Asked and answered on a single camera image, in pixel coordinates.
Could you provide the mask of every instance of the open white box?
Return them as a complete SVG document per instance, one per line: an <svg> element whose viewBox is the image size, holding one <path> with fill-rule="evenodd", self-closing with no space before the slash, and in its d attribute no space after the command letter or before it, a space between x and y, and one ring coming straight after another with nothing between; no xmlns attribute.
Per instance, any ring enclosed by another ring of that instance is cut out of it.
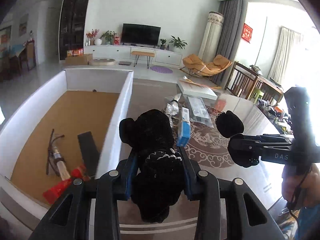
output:
<svg viewBox="0 0 320 240"><path fill-rule="evenodd" d="M46 208L21 193L8 180L29 136L67 90L119 93L100 154L96 178L115 169L121 150L119 123L127 115L132 83L133 72L128 70L72 68L63 70L40 87L20 106L0 133L0 187L36 218L41 219L47 212Z"/></svg>

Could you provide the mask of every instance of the purple mat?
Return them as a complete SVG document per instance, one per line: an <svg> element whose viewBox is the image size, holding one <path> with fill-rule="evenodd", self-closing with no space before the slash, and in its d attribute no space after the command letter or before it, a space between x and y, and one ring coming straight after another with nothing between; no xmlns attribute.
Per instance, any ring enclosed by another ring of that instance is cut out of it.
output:
<svg viewBox="0 0 320 240"><path fill-rule="evenodd" d="M171 74L171 73L173 73L172 69L167 68L167 67L152 66L150 69L153 70L153 71L159 72L159 73L163 73L163 74Z"/></svg>

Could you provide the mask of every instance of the metal screw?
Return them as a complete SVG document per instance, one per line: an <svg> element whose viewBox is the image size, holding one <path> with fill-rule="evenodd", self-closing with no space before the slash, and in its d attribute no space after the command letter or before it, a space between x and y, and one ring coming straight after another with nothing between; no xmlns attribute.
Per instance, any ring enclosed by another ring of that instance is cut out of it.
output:
<svg viewBox="0 0 320 240"><path fill-rule="evenodd" d="M116 170L112 170L112 171L109 172L109 175L110 175L111 177L118 176L118 174L119 174L119 172L116 171Z"/></svg>
<svg viewBox="0 0 320 240"><path fill-rule="evenodd" d="M207 171L203 171L203 170L199 171L198 174L199 174L201 177L206 177L206 176L208 176L208 172L207 172Z"/></svg>
<svg viewBox="0 0 320 240"><path fill-rule="evenodd" d="M82 183L82 179L75 179L73 181L73 184L76 185L76 186L80 185L81 183Z"/></svg>
<svg viewBox="0 0 320 240"><path fill-rule="evenodd" d="M235 183L236 183L237 185L242 185L242 184L243 184L243 180L240 179L240 178L236 178L236 179L235 179Z"/></svg>

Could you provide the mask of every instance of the television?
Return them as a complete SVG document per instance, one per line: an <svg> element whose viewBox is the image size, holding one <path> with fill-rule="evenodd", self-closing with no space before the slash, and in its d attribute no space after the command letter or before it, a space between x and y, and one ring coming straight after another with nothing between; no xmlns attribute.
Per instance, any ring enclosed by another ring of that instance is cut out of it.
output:
<svg viewBox="0 0 320 240"><path fill-rule="evenodd" d="M160 27L124 23L122 28L122 43L158 45Z"/></svg>

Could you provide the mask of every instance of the black display cabinet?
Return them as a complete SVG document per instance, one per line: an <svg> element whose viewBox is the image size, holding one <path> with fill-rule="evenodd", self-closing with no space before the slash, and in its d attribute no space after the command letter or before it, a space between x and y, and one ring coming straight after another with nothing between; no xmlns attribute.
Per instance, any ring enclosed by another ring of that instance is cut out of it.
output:
<svg viewBox="0 0 320 240"><path fill-rule="evenodd" d="M60 60L66 58L67 50L83 48L87 5L88 0L63 0L59 32Z"/></svg>

